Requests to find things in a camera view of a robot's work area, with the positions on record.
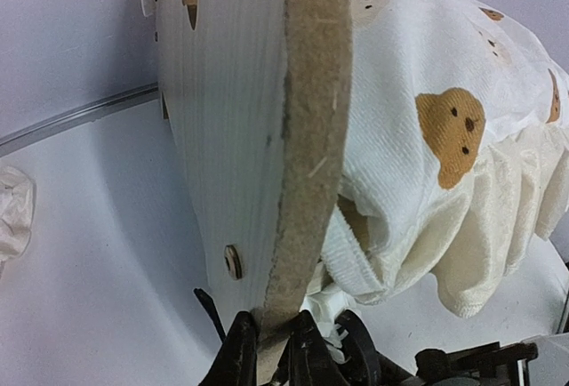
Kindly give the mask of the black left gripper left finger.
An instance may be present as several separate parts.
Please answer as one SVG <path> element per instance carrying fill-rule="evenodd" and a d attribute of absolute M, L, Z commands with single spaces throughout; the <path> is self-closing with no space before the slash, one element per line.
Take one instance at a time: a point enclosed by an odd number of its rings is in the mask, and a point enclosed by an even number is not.
<path fill-rule="evenodd" d="M 257 384 L 257 329 L 252 315 L 236 314 L 226 340 L 202 380 L 202 386 Z"/>

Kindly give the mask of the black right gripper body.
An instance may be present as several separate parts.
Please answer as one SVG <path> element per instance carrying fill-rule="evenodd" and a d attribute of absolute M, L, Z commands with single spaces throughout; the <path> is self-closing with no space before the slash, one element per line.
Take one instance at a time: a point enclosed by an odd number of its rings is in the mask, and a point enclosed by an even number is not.
<path fill-rule="evenodd" d="M 344 377 L 352 385 L 566 385 L 568 326 L 507 346 L 499 342 L 445 352 L 425 349 L 409 373 L 380 354 L 363 321 L 353 311 L 341 314 Z"/>

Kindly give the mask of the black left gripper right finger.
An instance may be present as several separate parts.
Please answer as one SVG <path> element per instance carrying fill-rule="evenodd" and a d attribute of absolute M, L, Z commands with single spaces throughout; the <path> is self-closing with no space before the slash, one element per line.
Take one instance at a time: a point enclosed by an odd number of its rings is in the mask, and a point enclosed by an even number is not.
<path fill-rule="evenodd" d="M 290 385 L 348 385 L 307 310 L 302 311 L 293 322 L 289 339 L 288 375 Z"/>

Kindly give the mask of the wooden pet bed frame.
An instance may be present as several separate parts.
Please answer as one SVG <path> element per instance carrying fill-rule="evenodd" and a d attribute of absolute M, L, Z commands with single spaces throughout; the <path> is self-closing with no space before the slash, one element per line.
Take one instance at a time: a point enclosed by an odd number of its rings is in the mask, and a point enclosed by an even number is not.
<path fill-rule="evenodd" d="M 224 326 L 249 312 L 267 382 L 313 277 L 348 126 L 350 0 L 149 0 L 158 87 Z"/>

